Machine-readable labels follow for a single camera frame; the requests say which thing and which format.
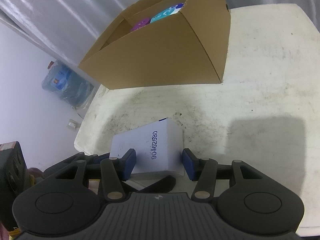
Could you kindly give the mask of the white cardboard box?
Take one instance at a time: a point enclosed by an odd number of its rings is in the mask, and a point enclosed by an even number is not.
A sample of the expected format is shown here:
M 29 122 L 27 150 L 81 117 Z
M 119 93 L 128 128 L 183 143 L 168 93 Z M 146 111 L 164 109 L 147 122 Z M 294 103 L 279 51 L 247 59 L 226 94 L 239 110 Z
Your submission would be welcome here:
M 182 177 L 183 131 L 174 121 L 164 118 L 117 134 L 111 143 L 110 156 L 120 159 L 129 150 L 136 152 L 131 180 Z

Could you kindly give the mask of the purple lid air freshener jar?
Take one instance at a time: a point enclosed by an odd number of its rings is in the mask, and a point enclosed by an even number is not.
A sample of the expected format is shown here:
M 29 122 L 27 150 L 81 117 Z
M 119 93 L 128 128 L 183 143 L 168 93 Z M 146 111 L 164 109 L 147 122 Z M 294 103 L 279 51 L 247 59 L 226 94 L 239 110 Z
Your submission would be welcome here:
M 145 18 L 145 19 L 141 20 L 140 22 L 136 23 L 136 24 L 131 28 L 130 31 L 132 32 L 132 31 L 135 31 L 135 30 L 137 30 L 137 29 L 140 29 L 140 28 L 148 25 L 148 24 L 150 23 L 150 21 L 151 21 L 151 18 Z

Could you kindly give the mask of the blue white wet wipes pack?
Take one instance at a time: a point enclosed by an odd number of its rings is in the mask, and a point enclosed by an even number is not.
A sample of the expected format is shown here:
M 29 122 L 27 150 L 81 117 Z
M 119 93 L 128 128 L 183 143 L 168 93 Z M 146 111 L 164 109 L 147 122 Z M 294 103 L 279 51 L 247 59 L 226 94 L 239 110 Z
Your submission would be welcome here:
M 183 6 L 184 6 L 184 3 L 179 3 L 159 12 L 157 15 L 153 16 L 153 18 L 150 20 L 150 23 L 156 22 L 165 17 L 178 13 Z

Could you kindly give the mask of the blue water jug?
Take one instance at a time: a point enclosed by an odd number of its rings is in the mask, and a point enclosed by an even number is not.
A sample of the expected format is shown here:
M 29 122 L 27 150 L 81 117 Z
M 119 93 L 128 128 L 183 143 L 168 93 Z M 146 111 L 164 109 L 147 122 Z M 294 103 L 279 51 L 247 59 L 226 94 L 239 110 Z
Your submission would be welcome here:
M 42 81 L 42 88 L 76 108 L 88 99 L 94 86 L 61 61 L 55 61 Z

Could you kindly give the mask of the brown cardboard box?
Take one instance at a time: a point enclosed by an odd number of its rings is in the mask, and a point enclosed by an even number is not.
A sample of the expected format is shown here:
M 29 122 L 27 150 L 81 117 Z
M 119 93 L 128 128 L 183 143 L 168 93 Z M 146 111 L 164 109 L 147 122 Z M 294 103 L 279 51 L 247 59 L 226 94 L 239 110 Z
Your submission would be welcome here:
M 179 3 L 178 13 L 130 31 Z M 79 68 L 108 89 L 221 83 L 230 27 L 226 0 L 139 0 L 110 23 Z

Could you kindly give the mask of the white grey curtain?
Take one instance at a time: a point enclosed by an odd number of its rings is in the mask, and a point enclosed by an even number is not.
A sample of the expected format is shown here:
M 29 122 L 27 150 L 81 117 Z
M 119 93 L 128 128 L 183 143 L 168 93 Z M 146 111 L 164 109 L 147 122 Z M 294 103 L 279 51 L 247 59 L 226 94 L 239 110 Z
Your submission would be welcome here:
M 98 87 L 78 65 L 106 27 L 136 1 L 1 0 L 1 23 Z

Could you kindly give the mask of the white wall socket with plug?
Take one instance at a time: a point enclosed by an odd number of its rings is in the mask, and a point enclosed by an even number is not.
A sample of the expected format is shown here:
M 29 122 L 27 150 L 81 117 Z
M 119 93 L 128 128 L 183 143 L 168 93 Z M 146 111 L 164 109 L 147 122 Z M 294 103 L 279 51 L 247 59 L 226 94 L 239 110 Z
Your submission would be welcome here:
M 67 128 L 76 131 L 80 127 L 80 124 L 73 119 L 69 119 Z

